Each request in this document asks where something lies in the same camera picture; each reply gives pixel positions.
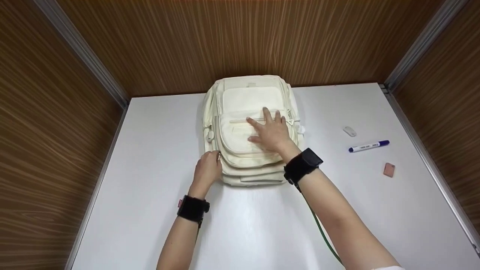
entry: eraser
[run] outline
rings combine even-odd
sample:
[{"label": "eraser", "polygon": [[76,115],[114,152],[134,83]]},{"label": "eraser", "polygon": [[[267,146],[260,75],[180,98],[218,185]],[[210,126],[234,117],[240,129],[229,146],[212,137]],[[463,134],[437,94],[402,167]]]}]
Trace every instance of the eraser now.
[{"label": "eraser", "polygon": [[388,177],[393,177],[394,172],[395,172],[395,165],[387,162],[385,164],[384,175]]}]

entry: green cable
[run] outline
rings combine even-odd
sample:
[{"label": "green cable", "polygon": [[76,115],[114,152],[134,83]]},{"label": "green cable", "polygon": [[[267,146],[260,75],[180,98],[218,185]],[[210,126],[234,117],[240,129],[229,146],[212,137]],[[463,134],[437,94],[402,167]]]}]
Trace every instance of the green cable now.
[{"label": "green cable", "polygon": [[310,205],[308,204],[307,199],[305,199],[305,202],[307,203],[308,208],[310,208],[310,211],[312,212],[312,215],[313,215],[313,217],[315,218],[315,222],[317,223],[318,229],[320,230],[320,233],[322,234],[322,237],[324,238],[324,241],[325,241],[325,243],[327,244],[328,248],[329,248],[330,251],[332,252],[333,256],[335,256],[335,258],[340,262],[340,264],[343,265],[342,260],[340,260],[340,257],[338,256],[338,254],[334,251],[334,249],[332,248],[332,246],[331,246],[330,243],[328,242],[327,237],[325,236],[325,233],[324,233],[324,231],[322,230],[322,227],[320,226],[320,222],[318,221],[317,215],[315,215],[315,212],[313,211],[313,209],[312,209],[312,208],[310,207]]}]

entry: right hand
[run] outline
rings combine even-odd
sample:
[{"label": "right hand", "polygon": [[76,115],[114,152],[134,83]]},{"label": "right hand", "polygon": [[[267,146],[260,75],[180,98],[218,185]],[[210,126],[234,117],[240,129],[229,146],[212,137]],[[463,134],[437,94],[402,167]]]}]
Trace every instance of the right hand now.
[{"label": "right hand", "polygon": [[267,107],[264,107],[263,110],[265,125],[247,117],[247,122],[252,125],[258,133],[258,136],[250,136],[248,140],[253,143],[262,144],[267,150],[279,153],[283,146],[293,143],[288,134],[285,117],[280,117],[280,112],[276,111],[275,119],[272,119],[272,115]]}]

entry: cream backpack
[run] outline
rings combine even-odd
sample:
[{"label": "cream backpack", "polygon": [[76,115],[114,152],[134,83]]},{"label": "cream backpack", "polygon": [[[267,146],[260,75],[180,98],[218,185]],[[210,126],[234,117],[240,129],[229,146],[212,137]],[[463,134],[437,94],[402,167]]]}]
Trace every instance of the cream backpack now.
[{"label": "cream backpack", "polygon": [[244,76],[218,80],[204,99],[203,136],[205,151],[219,150],[222,180],[230,185],[282,184],[281,157],[247,140],[256,135],[246,122],[251,117],[264,123],[262,108],[272,115],[278,110],[287,120],[290,138],[303,145],[303,127],[291,87],[279,76]]}]

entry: blue marker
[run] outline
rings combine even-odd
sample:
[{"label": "blue marker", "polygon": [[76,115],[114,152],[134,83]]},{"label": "blue marker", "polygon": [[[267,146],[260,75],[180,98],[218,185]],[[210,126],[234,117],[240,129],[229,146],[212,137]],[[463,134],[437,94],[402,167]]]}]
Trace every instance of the blue marker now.
[{"label": "blue marker", "polygon": [[350,153],[354,153],[354,152],[363,151],[363,150],[367,150],[367,149],[372,149],[372,148],[376,148],[376,147],[380,147],[380,146],[386,146],[389,143],[390,143],[389,140],[379,141],[379,142],[375,142],[375,143],[371,143],[371,144],[350,147],[348,149],[348,151]]}]

